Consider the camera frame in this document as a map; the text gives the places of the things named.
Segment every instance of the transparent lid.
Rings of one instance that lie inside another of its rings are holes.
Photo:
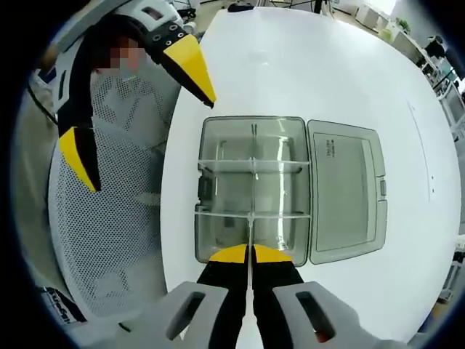
[[[310,171],[299,118],[218,117],[203,125],[195,208],[196,256],[247,244],[307,259]]]
[[[382,248],[387,201],[384,162],[375,131],[310,121],[314,263]]]

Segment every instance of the white round table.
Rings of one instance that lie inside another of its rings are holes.
[[[299,116],[375,129],[388,182],[384,247],[338,262],[307,261],[299,272],[352,306],[373,335],[408,341],[440,293],[461,208],[452,136],[421,71],[365,31],[292,9],[220,11],[201,46],[217,101],[210,110],[183,89],[171,123],[161,189],[168,290],[196,281],[205,266],[194,251],[205,118]]]

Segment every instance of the white mesh chair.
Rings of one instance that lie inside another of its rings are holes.
[[[49,178],[52,242],[66,286],[89,321],[134,318],[166,293],[159,198],[179,90],[154,65],[128,78],[92,77],[101,192],[91,193],[55,148]]]

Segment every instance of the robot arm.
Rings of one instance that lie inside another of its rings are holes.
[[[102,11],[105,9],[95,7],[87,17],[95,20],[95,13],[101,15]],[[95,62],[109,55],[109,34],[135,40],[156,64],[210,108],[216,97],[197,39],[182,30],[181,18],[164,0],[126,2],[81,30],[79,36],[73,32],[77,39],[57,58],[53,103],[66,162],[91,191],[99,191],[89,85]]]

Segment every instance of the white table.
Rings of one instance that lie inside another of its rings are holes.
[[[299,272],[351,305],[372,334],[408,341],[440,293],[461,209],[453,140],[421,71],[365,31],[292,9],[220,11],[201,46],[218,100],[211,111],[183,89],[171,123],[161,189],[168,290],[196,281],[204,267],[194,255],[194,206],[205,118],[300,116],[352,124],[379,134],[388,183],[386,243],[348,260],[307,261]]]

